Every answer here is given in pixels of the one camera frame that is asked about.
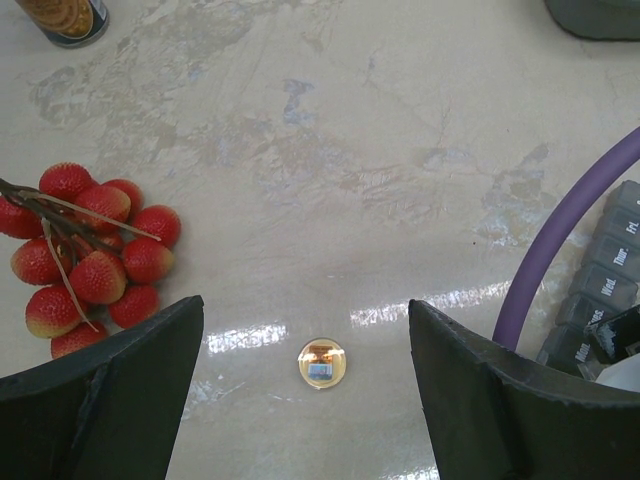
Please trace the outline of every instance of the white object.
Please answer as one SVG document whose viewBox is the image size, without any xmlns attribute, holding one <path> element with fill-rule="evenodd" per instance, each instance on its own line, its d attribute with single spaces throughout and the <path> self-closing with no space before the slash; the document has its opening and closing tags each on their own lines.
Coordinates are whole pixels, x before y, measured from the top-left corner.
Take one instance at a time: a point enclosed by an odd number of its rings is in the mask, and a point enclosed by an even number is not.
<svg viewBox="0 0 640 480">
<path fill-rule="evenodd" d="M 640 355 L 634 355 L 605 368 L 596 383 L 640 393 Z"/>
</svg>

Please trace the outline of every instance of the purple tube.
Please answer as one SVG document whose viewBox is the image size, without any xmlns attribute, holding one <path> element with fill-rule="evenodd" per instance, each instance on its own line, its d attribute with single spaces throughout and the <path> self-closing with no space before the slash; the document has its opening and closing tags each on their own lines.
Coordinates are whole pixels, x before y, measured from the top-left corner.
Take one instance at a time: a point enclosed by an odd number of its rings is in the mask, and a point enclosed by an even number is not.
<svg viewBox="0 0 640 480">
<path fill-rule="evenodd" d="M 494 342 L 516 349 L 533 297 L 558 250 L 587 210 L 638 160 L 640 128 L 605 153 L 558 204 L 513 278 L 493 331 Z"/>
</svg>

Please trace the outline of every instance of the strawberry stem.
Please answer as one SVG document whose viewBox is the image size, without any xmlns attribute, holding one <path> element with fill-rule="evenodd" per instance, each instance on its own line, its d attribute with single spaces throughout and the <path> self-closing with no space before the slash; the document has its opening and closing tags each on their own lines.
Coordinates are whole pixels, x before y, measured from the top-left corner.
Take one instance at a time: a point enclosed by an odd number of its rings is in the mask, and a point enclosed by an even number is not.
<svg viewBox="0 0 640 480">
<path fill-rule="evenodd" d="M 88 226 L 80 225 L 65 217 L 65 213 L 73 213 L 72 209 L 58 205 L 57 202 L 53 203 L 44 199 L 38 200 L 37 195 L 39 195 L 40 192 L 35 188 L 12 185 L 0 178 L 0 193 L 12 205 L 31 210 L 41 219 L 46 218 L 51 224 L 51 228 L 55 230 L 56 235 L 63 241 L 63 247 L 66 248 L 69 246 L 71 248 L 74 265 L 78 259 L 77 255 L 74 255 L 75 252 L 73 249 L 81 247 L 80 243 L 74 240 L 73 237 L 75 235 L 85 240 L 95 249 L 106 250 L 109 253 L 119 256 L 119 252 L 115 248 L 96 238 L 95 233 Z"/>
<path fill-rule="evenodd" d="M 43 218 L 40 222 L 42 223 L 44 238 L 47 241 L 47 245 L 49 246 L 49 251 L 51 252 L 51 256 L 53 257 L 53 260 L 56 262 L 56 266 L 58 267 L 58 270 L 60 270 L 60 274 L 62 275 L 62 282 L 64 283 L 64 286 L 67 287 L 67 290 L 71 295 L 71 300 L 73 301 L 73 304 L 78 310 L 80 317 L 82 317 L 82 321 L 87 322 L 89 326 L 93 329 L 93 331 L 97 333 L 98 329 L 93 326 L 93 323 L 89 321 L 87 316 L 82 311 L 80 302 L 78 302 L 78 297 L 76 297 L 76 292 L 74 292 L 73 288 L 71 288 L 71 283 L 69 283 L 69 278 L 67 277 L 67 273 L 64 271 L 64 267 L 62 266 L 62 262 L 60 262 L 60 258 L 58 258 L 58 252 L 56 252 L 56 249 L 53 246 L 53 242 L 51 241 L 51 223 L 46 218 Z"/>
<path fill-rule="evenodd" d="M 118 227 L 122 228 L 123 230 L 128 230 L 128 231 L 130 231 L 132 233 L 135 233 L 136 235 L 143 235 L 145 237 L 152 238 L 157 242 L 161 241 L 160 237 L 157 237 L 155 235 L 151 235 L 150 233 L 147 233 L 145 231 L 139 230 L 139 229 L 137 229 L 135 227 L 132 227 L 131 225 L 127 225 L 126 223 L 118 222 L 117 220 L 114 220 L 112 218 L 105 217 L 104 215 L 100 215 L 99 213 L 92 212 L 91 210 L 87 210 L 86 208 L 79 207 L 79 206 L 74 205 L 73 203 L 67 202 L 65 200 L 60 200 L 59 198 L 52 197 L 51 195 L 47 195 L 46 193 L 33 192 L 33 191 L 29 191 L 29 190 L 21 190 L 20 192 L 18 192 L 18 195 L 20 195 L 25 200 L 26 199 L 30 199 L 30 198 L 35 198 L 35 199 L 38 199 L 38 200 L 47 200 L 47 201 L 49 201 L 51 203 L 62 205 L 63 207 L 70 208 L 71 210 L 75 210 L 77 212 L 84 213 L 85 215 L 89 215 L 89 216 L 92 216 L 92 217 L 95 217 L 95 218 L 99 218 L 103 222 L 108 222 L 108 223 L 111 223 L 112 225 L 117 225 Z"/>
</svg>

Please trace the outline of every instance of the gray container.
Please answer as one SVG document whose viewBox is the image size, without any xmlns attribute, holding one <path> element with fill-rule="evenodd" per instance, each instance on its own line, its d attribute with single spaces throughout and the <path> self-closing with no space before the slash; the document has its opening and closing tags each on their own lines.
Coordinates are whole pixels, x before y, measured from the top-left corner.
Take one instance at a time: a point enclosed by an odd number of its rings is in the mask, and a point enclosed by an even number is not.
<svg viewBox="0 0 640 480">
<path fill-rule="evenodd" d="M 593 40 L 640 40 L 640 0 L 545 0 L 564 30 Z"/>
</svg>

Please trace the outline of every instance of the can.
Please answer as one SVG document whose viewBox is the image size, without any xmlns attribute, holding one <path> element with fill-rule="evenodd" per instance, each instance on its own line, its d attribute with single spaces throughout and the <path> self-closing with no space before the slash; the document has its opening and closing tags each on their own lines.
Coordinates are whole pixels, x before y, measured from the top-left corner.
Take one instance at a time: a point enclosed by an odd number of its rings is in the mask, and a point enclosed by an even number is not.
<svg viewBox="0 0 640 480">
<path fill-rule="evenodd" d="M 88 45 L 109 25 L 101 0 L 16 0 L 51 43 L 64 48 Z"/>
</svg>

